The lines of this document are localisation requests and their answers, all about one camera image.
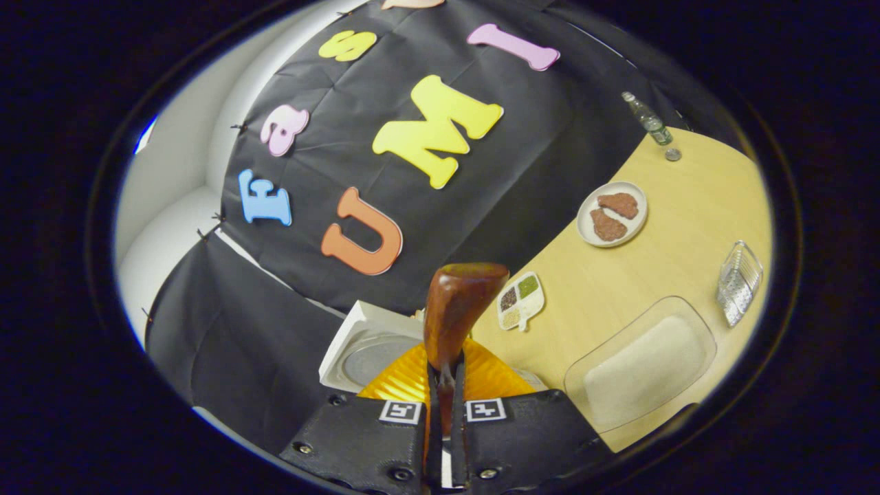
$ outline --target white backdrop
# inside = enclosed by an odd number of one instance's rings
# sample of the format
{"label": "white backdrop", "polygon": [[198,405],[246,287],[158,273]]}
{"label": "white backdrop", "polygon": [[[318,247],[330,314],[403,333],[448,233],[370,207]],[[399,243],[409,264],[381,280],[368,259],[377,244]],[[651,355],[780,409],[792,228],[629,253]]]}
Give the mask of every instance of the white backdrop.
{"label": "white backdrop", "polygon": [[114,233],[120,297],[143,346],[147,311],[174,266],[216,225],[224,174],[245,115],[272,74],[365,0],[326,0],[283,18],[213,62],[158,115],[133,156]]}

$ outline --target clear glass tray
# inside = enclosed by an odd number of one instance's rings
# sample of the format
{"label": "clear glass tray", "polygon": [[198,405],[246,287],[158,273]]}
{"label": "clear glass tray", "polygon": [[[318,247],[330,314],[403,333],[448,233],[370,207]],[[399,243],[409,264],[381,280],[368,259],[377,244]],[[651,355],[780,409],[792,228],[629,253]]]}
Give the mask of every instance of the clear glass tray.
{"label": "clear glass tray", "polygon": [[693,385],[715,338],[678,296],[660,299],[565,373],[565,391],[597,432],[642,417]]}

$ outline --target raw meat patty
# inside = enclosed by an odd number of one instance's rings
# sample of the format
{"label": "raw meat patty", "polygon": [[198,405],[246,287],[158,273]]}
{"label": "raw meat patty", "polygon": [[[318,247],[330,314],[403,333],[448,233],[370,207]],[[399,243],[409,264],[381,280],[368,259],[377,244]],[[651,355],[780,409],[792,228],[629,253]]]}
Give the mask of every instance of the raw meat patty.
{"label": "raw meat patty", "polygon": [[632,220],[639,213],[639,204],[632,195],[617,193],[616,195],[602,195],[599,197],[599,208],[611,208],[621,216]]}
{"label": "raw meat patty", "polygon": [[606,242],[617,240],[627,234],[627,226],[605,215],[601,208],[590,212],[593,217],[593,232]]}

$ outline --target black cloth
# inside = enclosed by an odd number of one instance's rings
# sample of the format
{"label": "black cloth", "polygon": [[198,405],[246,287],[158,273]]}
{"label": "black cloth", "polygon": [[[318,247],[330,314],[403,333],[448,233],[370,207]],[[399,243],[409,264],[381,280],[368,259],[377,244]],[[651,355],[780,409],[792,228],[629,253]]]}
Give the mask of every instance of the black cloth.
{"label": "black cloth", "polygon": [[[450,0],[431,9],[388,11],[379,6],[371,1],[339,18],[269,80],[246,117],[248,131],[238,137],[224,184],[224,230],[262,267],[330,307],[348,311],[362,299],[407,314],[424,306],[431,275],[447,262],[522,268],[644,138],[621,92],[636,94],[668,125],[684,125],[672,102],[633,64],[529,3]],[[468,34],[485,23],[556,48],[561,59],[537,72],[498,48],[467,44]],[[333,35],[349,29],[373,32],[378,42],[353,62],[318,55]],[[403,158],[371,149],[384,123],[423,119],[410,92],[431,74],[504,108],[485,137],[468,139],[469,153],[453,155],[458,171],[441,190]],[[260,129],[283,104],[309,111],[311,120],[292,151],[277,158],[260,141]],[[238,175],[248,168],[288,191],[291,226],[244,220]],[[321,254],[334,222],[364,248],[380,245],[360,221],[338,218],[337,204],[349,187],[403,232],[400,257],[384,274],[365,276]]]}
{"label": "black cloth", "polygon": [[215,234],[165,280],[146,351],[174,389],[272,454],[330,388],[318,367],[342,319],[239,256]]}

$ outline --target light wood tabletop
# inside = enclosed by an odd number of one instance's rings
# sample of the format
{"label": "light wood tabletop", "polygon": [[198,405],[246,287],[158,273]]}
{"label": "light wood tabletop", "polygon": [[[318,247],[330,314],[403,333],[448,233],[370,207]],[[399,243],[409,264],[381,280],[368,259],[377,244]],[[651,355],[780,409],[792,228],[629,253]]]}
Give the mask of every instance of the light wood tabletop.
{"label": "light wood tabletop", "polygon": [[[645,136],[612,178],[636,184],[647,197],[648,217],[638,234],[617,247],[594,247],[580,237],[572,218],[519,272],[534,271],[546,297],[528,330],[502,330],[494,307],[473,327],[473,339],[508,365],[564,390],[571,365],[659,299],[674,295],[690,303],[717,344],[712,364],[671,401],[601,433],[615,452],[688,403],[698,403],[721,382],[759,323],[772,273],[773,220],[759,167],[714,139],[670,131],[671,146],[682,153],[679,161],[667,160],[664,148]],[[715,291],[721,265],[737,240],[744,240],[763,264],[764,279],[742,321],[729,329]]]}

